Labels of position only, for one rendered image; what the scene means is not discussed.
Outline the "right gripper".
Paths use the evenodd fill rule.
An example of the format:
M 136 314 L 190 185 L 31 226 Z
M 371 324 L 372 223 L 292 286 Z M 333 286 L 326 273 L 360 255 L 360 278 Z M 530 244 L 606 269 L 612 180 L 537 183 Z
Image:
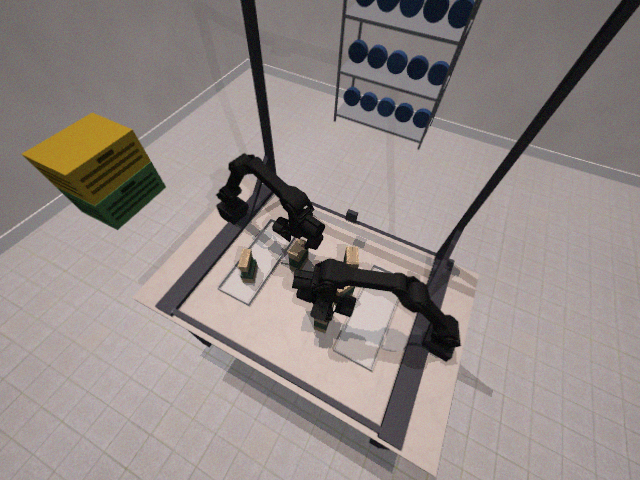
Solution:
M 282 236 L 288 242 L 291 241 L 291 236 L 293 236 L 295 238 L 298 238 L 298 239 L 300 239 L 301 237 L 304 237 L 304 238 L 307 239 L 307 242 L 304 245 L 306 250 L 308 248 L 314 249 L 314 250 L 318 249 L 319 245 L 323 241 L 323 235 L 322 234 L 317 239 L 314 239 L 309 234 L 304 232 L 300 227 L 293 227 L 288 222 L 289 222 L 288 219 L 283 218 L 283 217 L 279 217 L 275 221 L 273 226 L 272 226 L 273 231 L 278 233 L 280 236 Z M 290 227 L 290 228 L 287 228 L 287 226 Z

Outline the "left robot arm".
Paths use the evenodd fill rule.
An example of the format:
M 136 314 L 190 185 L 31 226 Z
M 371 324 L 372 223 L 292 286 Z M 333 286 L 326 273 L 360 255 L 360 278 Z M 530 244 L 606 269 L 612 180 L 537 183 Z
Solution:
M 405 279 L 408 284 L 405 283 Z M 445 315 L 434 304 L 426 284 L 415 276 L 357 269 L 342 261 L 326 259 L 315 265 L 314 272 L 296 269 L 292 284 L 294 289 L 312 292 L 316 290 L 324 297 L 332 297 L 337 289 L 344 290 L 346 286 L 392 292 L 403 307 L 413 313 L 421 313 L 430 323 L 436 325 L 436 328 L 432 325 L 432 343 L 445 350 L 461 346 L 458 321 L 451 315 Z M 333 302 L 315 296 L 313 303 L 311 317 L 325 322 L 332 320 Z M 329 313 L 332 314 L 331 318 L 327 317 L 331 316 Z

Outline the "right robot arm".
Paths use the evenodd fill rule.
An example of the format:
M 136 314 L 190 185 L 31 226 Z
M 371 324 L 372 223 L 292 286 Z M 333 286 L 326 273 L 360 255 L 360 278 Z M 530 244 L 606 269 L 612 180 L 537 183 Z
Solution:
M 300 227 L 314 239 L 321 236 L 325 225 L 313 217 L 313 204 L 307 195 L 297 187 L 286 184 L 270 170 L 259 157 L 255 157 L 254 154 L 247 155 L 243 153 L 229 163 L 228 170 L 231 172 L 228 181 L 225 186 L 219 189 L 219 193 L 217 193 L 216 196 L 224 202 L 222 206 L 230 212 L 242 204 L 237 200 L 236 196 L 241 194 L 240 191 L 242 191 L 242 189 L 239 185 L 244 175 L 253 174 L 279 197 L 283 209 L 288 213 L 289 224 L 291 226 Z M 239 176 L 242 177 L 237 179 Z M 237 204 L 237 202 L 239 202 L 239 204 Z M 307 206 L 307 208 L 303 209 L 305 206 Z

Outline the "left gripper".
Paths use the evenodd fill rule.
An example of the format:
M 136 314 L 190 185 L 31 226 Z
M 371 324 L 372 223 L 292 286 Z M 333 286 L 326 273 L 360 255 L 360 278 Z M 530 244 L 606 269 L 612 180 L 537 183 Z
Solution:
M 318 295 L 317 295 L 318 293 Z M 350 295 L 345 294 L 345 296 L 337 296 L 336 293 L 335 295 L 333 295 L 332 297 L 324 297 L 322 296 L 319 291 L 317 292 L 316 290 L 312 291 L 306 291 L 306 290 L 297 290 L 296 296 L 298 299 L 301 299 L 303 301 L 309 302 L 309 303 L 313 303 L 314 302 L 314 298 L 315 296 L 320 297 L 322 300 L 325 301 L 331 301 L 336 303 L 336 308 L 334 310 L 334 312 L 341 314 L 341 315 L 345 315 L 347 317 L 351 317 L 355 304 L 356 304 L 356 298 L 352 297 Z M 342 301 L 343 300 L 343 301 Z M 313 303 L 314 304 L 314 303 Z M 339 306 L 338 306 L 339 304 Z M 337 307 L 338 306 L 338 307 Z

